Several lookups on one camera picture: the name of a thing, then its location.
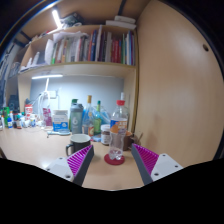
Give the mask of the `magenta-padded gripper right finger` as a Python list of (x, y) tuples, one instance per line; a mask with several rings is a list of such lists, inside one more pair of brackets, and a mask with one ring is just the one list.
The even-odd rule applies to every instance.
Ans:
[(137, 144), (132, 144), (131, 153), (145, 185), (182, 169), (182, 166), (166, 153), (158, 155)]

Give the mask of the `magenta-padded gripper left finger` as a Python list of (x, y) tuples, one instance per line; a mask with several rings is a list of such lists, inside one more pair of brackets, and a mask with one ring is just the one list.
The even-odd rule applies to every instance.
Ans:
[(45, 170), (81, 186), (84, 182), (93, 156), (94, 147), (90, 145), (73, 153), (67, 158), (57, 158), (55, 161), (50, 163)]

